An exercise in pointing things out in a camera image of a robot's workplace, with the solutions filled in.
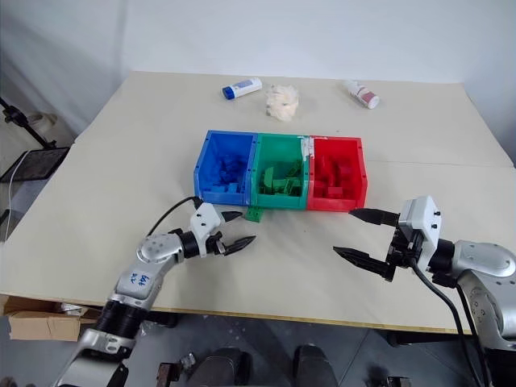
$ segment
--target green bin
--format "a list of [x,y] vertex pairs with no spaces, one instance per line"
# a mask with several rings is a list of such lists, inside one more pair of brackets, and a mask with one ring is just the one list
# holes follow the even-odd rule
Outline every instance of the green bin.
[[251,174],[251,205],[304,210],[309,136],[259,134]]

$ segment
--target wire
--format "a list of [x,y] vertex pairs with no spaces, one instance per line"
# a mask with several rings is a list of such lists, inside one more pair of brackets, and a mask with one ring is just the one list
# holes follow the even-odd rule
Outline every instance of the wire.
[[457,331],[459,332],[459,341],[460,346],[462,347],[462,351],[464,352],[464,357],[466,358],[466,361],[468,362],[469,371],[472,374],[473,380],[475,381],[475,384],[478,387],[481,387],[481,381],[478,378],[478,375],[475,372],[475,368],[473,367],[473,363],[469,357],[468,354],[468,347],[466,346],[466,338],[464,337],[464,331],[462,329],[462,324],[460,323],[460,317],[459,312],[457,312],[457,308],[455,308],[455,305],[453,305],[452,300],[450,300],[446,295],[444,295],[443,292],[441,292],[439,289],[437,289],[434,284],[428,280],[428,278],[422,273],[421,269],[418,267],[418,264],[416,263],[416,259],[412,258],[410,260],[410,267],[414,270],[414,273],[416,273],[416,276],[419,277],[419,279],[422,281],[423,284],[427,286],[428,289],[430,289],[437,297],[439,297],[441,300],[444,301],[444,303],[450,308],[451,314],[453,314],[453,319],[455,320],[455,325],[457,327]]
[[22,159],[18,162],[18,164],[16,165],[15,167],[15,170],[13,171],[13,173],[10,175],[10,180],[9,180],[9,188],[7,188],[7,197],[9,198],[9,206],[7,207],[7,210],[9,211],[9,213],[7,214],[7,228],[6,228],[6,238],[4,239],[4,241],[7,241],[7,236],[9,235],[9,224],[10,224],[10,214],[12,213],[12,209],[10,208],[10,189],[13,185],[13,179],[15,178],[15,174],[16,172],[18,171],[18,167],[23,163],[23,161],[25,160],[25,157],[27,157],[27,155],[30,153],[31,151],[27,151]]
[[473,340],[475,341],[475,349],[476,354],[478,355],[478,360],[481,363],[482,368],[482,378],[484,379],[484,384],[489,385],[489,374],[487,372],[487,365],[485,364],[485,354],[482,350],[481,341],[478,339],[478,334],[475,329],[475,324],[473,323],[473,318],[471,313],[469,312],[468,302],[466,301],[466,296],[464,295],[464,291],[457,285],[457,293],[459,293],[460,301],[462,302],[462,307],[464,308],[464,312],[466,314],[466,318],[468,319],[469,329],[471,330],[471,334],[473,336]]
[[7,109],[9,107],[9,104],[5,102],[2,97],[0,97],[0,105],[2,105],[4,109]]
[[176,208],[178,208],[181,204],[184,204],[186,203],[187,201],[189,200],[192,200],[194,205],[196,206],[196,208],[198,206],[201,205],[202,201],[200,198],[198,198],[197,196],[188,196],[187,198],[184,198],[183,200],[177,202],[176,204],[174,204],[172,207],[169,208],[169,210],[167,210],[167,212],[165,212],[163,215],[161,215],[161,218],[158,219],[158,221],[156,223],[154,223],[154,226],[152,226],[151,230],[147,233],[147,236],[149,236],[150,234],[152,234],[154,232],[155,229],[157,229],[157,227],[160,225],[161,222],[163,222],[163,219],[165,219],[167,216],[169,216],[169,214],[174,211]]

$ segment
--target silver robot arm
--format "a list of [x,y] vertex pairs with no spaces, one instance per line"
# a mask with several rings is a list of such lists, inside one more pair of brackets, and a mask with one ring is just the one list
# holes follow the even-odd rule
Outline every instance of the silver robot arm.
[[136,249],[136,258],[116,283],[94,328],[85,331],[77,348],[54,383],[57,386],[124,386],[123,364],[135,346],[139,326],[151,310],[165,274],[185,258],[209,253],[228,255],[250,244],[249,236],[224,245],[222,233],[211,233],[241,213],[218,212],[202,203],[190,218],[190,231],[150,235]]
[[397,267],[433,273],[432,281],[460,287],[493,377],[493,384],[516,385],[516,256],[493,243],[439,239],[441,212],[431,197],[409,200],[400,214],[358,209],[350,214],[395,227],[385,262],[352,248],[337,248],[355,266],[392,281]]
[[464,291],[493,384],[516,385],[516,256],[493,243],[440,239],[429,269],[434,282],[449,277]]

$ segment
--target blue cap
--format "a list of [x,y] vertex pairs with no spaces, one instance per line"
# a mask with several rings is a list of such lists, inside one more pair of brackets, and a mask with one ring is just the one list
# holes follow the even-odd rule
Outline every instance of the blue cap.
[[223,88],[223,94],[226,99],[235,99],[235,93],[233,93],[233,89],[230,86]]

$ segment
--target plastic bin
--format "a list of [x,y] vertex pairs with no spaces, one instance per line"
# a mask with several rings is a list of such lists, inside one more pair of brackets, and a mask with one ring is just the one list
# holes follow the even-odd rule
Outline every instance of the plastic bin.
[[304,210],[308,194],[308,136],[259,134],[251,175],[251,205]]
[[208,131],[195,166],[195,194],[214,204],[249,206],[256,133]]
[[343,211],[364,207],[368,179],[362,141],[352,137],[311,137],[307,210]]

